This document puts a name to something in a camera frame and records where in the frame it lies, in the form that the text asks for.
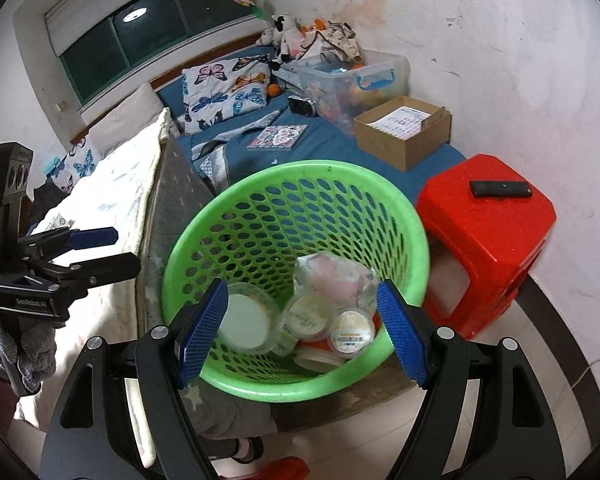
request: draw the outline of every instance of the wooden headboard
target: wooden headboard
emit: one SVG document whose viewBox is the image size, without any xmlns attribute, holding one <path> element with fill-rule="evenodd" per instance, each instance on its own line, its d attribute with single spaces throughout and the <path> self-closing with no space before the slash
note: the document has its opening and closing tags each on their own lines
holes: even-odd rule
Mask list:
<svg viewBox="0 0 600 480">
<path fill-rule="evenodd" d="M 259 37 L 260 33 L 257 32 L 256 34 L 250 34 L 248 36 L 240 38 L 239 40 L 230 41 L 229 43 L 222 44 L 212 50 L 207 50 L 204 54 L 200 54 L 200 56 L 193 57 L 192 59 L 189 59 L 184 63 L 172 68 L 168 72 L 159 75 L 155 79 L 149 81 L 149 83 L 151 83 L 152 88 L 156 90 L 179 77 L 180 74 L 182 74 L 182 70 L 184 70 L 185 68 L 191 68 L 192 66 L 202 65 L 208 63 L 209 61 L 213 61 L 214 59 L 217 59 L 219 57 L 231 54 L 232 52 L 240 50 L 241 48 L 251 46 L 255 44 L 255 41 Z M 73 139 L 71 139 L 71 143 L 76 144 L 79 140 L 82 140 L 84 137 L 86 137 L 89 133 L 90 128 L 92 128 L 101 120 L 103 120 L 103 118 L 110 111 L 112 111 L 113 108 L 118 106 L 123 100 L 124 99 L 120 99 L 120 101 L 118 101 L 116 104 L 104 110 L 103 113 L 97 116 L 93 121 L 91 121 L 91 123 L 87 124 L 83 129 L 80 130 L 80 132 L 78 132 L 78 134 Z"/>
</svg>

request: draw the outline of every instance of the floor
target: floor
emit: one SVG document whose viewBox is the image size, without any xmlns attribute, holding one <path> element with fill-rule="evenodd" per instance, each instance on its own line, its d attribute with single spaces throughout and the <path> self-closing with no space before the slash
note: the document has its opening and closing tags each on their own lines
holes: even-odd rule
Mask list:
<svg viewBox="0 0 600 480">
<path fill-rule="evenodd" d="M 538 377 L 554 415 L 569 474 L 590 450 L 589 435 L 575 396 L 541 335 L 516 303 L 475 340 L 495 344 L 503 336 L 512 336 L 520 343 Z M 446 470 L 458 467 L 464 458 L 475 412 L 477 383 L 468 384 Z M 346 420 L 302 433 L 266 436 L 266 455 L 255 464 L 243 466 L 228 459 L 214 465 L 222 476 L 240 478 L 273 460 L 293 455 L 308 463 L 311 469 L 308 480 L 381 480 L 402 448 L 423 398 L 422 390 L 412 388 L 390 402 Z M 9 441 L 24 462 L 37 471 L 44 434 L 14 421 Z"/>
</svg>

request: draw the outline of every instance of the clear plastic storage bin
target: clear plastic storage bin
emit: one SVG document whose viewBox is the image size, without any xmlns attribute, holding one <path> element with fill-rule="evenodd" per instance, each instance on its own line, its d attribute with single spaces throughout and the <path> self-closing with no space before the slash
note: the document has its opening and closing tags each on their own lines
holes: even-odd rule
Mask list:
<svg viewBox="0 0 600 480">
<path fill-rule="evenodd" d="M 363 50 L 364 66 L 352 62 L 329 62 L 324 56 L 311 56 L 289 63 L 306 97 L 318 114 L 345 132 L 353 128 L 353 118 L 400 95 L 406 95 L 410 67 L 407 58 L 374 50 Z"/>
</svg>

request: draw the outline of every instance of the basket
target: basket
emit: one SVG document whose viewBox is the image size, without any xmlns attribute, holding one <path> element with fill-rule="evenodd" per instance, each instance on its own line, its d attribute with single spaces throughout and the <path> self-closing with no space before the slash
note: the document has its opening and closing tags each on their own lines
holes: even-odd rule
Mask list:
<svg viewBox="0 0 600 480">
<path fill-rule="evenodd" d="M 421 305 L 429 247 L 415 209 L 393 184 L 345 162 L 309 160 L 255 173 L 212 200 L 189 224 L 169 258 L 162 311 L 171 322 L 202 297 L 211 280 L 249 282 L 284 305 L 297 256 L 321 250 L 391 278 L 404 299 Z M 394 351 L 382 327 L 365 352 L 321 376 L 271 356 L 230 351 L 214 341 L 201 377 L 245 399 L 297 402 L 345 388 Z"/>
</svg>

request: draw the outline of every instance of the window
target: window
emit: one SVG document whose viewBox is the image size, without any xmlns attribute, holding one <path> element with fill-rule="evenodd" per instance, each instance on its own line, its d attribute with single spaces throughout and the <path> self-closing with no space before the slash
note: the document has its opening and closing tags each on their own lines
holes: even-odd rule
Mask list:
<svg viewBox="0 0 600 480">
<path fill-rule="evenodd" d="M 233 0 L 134 0 L 87 31 L 60 59 L 86 104 L 163 50 L 250 13 Z"/>
</svg>

